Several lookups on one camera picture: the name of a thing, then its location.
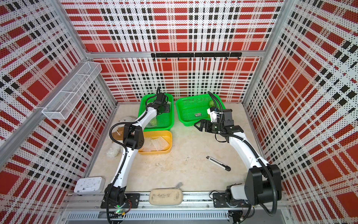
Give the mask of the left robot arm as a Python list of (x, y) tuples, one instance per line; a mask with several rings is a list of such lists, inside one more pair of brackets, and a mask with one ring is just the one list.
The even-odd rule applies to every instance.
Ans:
[[(104, 190), (102, 209), (109, 210), (117, 205), (122, 206), (126, 203), (127, 179), (135, 156), (145, 143), (144, 129), (158, 115), (170, 112), (168, 96), (160, 91), (160, 87), (157, 88), (156, 93), (150, 99), (154, 99), (154, 101), (151, 103), (145, 102), (145, 111), (135, 121), (119, 122), (110, 128), (110, 139), (113, 143), (123, 147), (123, 153), (113, 180)], [(123, 140), (121, 142), (112, 135), (114, 128), (120, 125), (124, 126)]]

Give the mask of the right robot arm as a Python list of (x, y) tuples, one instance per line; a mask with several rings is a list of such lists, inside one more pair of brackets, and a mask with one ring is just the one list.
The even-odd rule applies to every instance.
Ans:
[(248, 170), (244, 184), (233, 184), (226, 188), (228, 206), (236, 207), (240, 202), (247, 202), (251, 206), (261, 206), (269, 216), (274, 216), (278, 201), (282, 198), (279, 167), (270, 164), (259, 155), (247, 139), (244, 130), (234, 124), (232, 109), (224, 109), (213, 93), (208, 92), (208, 95), (214, 104), (207, 110), (210, 119), (202, 119), (194, 126), (201, 132), (223, 137), (222, 142), (234, 148)]

